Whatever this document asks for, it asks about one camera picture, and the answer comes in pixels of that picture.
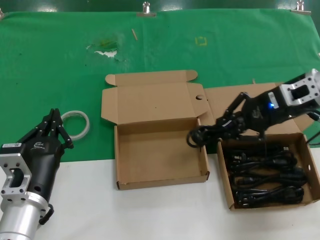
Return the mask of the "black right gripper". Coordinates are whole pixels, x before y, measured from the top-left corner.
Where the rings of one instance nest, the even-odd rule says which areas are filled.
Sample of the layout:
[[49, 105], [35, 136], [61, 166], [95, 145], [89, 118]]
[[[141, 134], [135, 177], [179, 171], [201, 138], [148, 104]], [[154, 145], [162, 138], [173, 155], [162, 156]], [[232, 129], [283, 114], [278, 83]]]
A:
[[[243, 102], [241, 116], [234, 111]], [[247, 129], [259, 133], [269, 127], [289, 120], [289, 107], [279, 87], [265, 91], [256, 97], [241, 92], [227, 107], [223, 115], [216, 119], [219, 128], [218, 138], [236, 139]]]

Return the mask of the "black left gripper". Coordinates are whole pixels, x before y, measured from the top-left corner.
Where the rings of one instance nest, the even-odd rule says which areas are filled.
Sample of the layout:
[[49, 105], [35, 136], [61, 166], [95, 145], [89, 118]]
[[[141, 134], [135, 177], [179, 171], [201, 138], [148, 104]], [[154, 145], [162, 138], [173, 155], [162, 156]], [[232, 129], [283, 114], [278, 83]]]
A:
[[[64, 140], [63, 144], [58, 139], [59, 136]], [[31, 172], [27, 190], [49, 200], [64, 149], [74, 148], [71, 137], [63, 127], [60, 110], [52, 108], [18, 142], [24, 145], [23, 157]]]

